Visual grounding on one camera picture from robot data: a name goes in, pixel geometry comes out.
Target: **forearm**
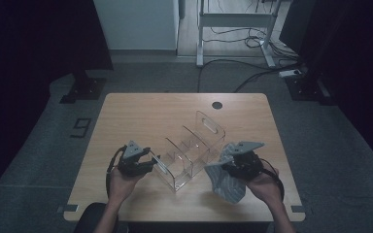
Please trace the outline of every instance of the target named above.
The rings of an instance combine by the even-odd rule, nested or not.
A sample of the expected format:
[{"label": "forearm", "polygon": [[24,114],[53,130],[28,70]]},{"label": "forearm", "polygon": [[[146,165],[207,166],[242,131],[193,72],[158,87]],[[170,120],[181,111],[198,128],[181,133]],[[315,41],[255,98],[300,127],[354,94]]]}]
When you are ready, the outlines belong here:
[{"label": "forearm", "polygon": [[274,218],[275,233],[295,233],[295,228],[289,220],[286,207],[282,202],[267,204]]},{"label": "forearm", "polygon": [[114,230],[118,218],[118,211],[122,202],[108,202],[101,220],[98,222],[94,233],[107,233]]}]

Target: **power strip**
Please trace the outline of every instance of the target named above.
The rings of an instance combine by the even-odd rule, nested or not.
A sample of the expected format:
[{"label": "power strip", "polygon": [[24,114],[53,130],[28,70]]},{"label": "power strip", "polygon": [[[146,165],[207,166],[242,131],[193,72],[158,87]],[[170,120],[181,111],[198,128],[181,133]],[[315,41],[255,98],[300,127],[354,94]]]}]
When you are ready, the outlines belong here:
[{"label": "power strip", "polygon": [[294,76],[299,76],[302,73],[296,69],[296,70],[289,70],[289,71],[282,71],[279,73],[280,78],[289,78]]}]

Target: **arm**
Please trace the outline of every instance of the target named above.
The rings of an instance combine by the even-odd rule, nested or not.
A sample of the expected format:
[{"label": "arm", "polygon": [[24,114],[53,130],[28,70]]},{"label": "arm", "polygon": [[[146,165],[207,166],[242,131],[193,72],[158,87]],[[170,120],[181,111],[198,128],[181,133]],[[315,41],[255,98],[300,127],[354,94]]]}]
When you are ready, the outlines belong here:
[{"label": "arm", "polygon": [[110,198],[104,214],[96,226],[95,233],[106,233],[114,230],[121,204],[132,193],[135,184],[143,177],[126,177],[117,168],[112,170]]},{"label": "arm", "polygon": [[[263,165],[266,169],[273,172],[268,164],[264,163]],[[265,202],[268,206],[274,218],[276,233],[295,233],[295,228],[289,221],[286,207],[281,201],[280,189],[270,176],[262,173],[250,182],[247,182],[247,187],[255,197]]]}]

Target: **desk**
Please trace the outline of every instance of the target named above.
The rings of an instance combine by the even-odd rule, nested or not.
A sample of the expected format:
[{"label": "desk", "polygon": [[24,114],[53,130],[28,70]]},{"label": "desk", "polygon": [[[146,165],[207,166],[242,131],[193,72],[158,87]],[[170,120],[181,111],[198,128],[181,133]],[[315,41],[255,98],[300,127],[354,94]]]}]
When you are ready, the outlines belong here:
[{"label": "desk", "polygon": [[[221,102],[222,108],[212,107]],[[107,202],[105,173],[118,148],[134,140],[143,148],[163,153],[164,139],[177,138],[182,125],[192,125],[196,111],[201,111],[225,129],[225,142],[256,141],[266,145],[256,150],[280,170],[286,196],[284,204],[292,221],[301,221],[304,213],[291,207],[301,206],[298,191],[288,166],[280,135],[264,94],[214,93],[113,93],[104,102],[68,205],[78,205],[75,212],[65,212],[67,220],[79,220],[93,202]],[[238,204],[229,204],[212,192],[205,171],[174,193],[158,177],[148,173],[123,203],[119,219],[126,221],[272,221],[266,205],[247,189]]]}]

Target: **gray carpet floor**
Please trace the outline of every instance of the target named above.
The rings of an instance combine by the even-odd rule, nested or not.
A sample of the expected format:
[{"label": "gray carpet floor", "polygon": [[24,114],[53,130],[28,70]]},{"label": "gray carpet floor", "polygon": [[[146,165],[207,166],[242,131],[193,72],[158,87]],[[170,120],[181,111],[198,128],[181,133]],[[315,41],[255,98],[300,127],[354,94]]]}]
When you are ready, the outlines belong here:
[{"label": "gray carpet floor", "polygon": [[[114,58],[115,71],[88,71],[107,78],[99,100],[59,104],[71,76],[51,84],[51,99],[17,157],[0,180],[0,232],[72,232],[63,218],[106,94],[196,92],[193,59]],[[232,92],[259,69],[212,63],[202,72],[201,92]],[[284,144],[306,218],[299,232],[373,232],[373,152],[336,106],[292,101],[278,74],[248,83],[241,92],[265,93]],[[91,118],[84,138],[74,129]]]}]

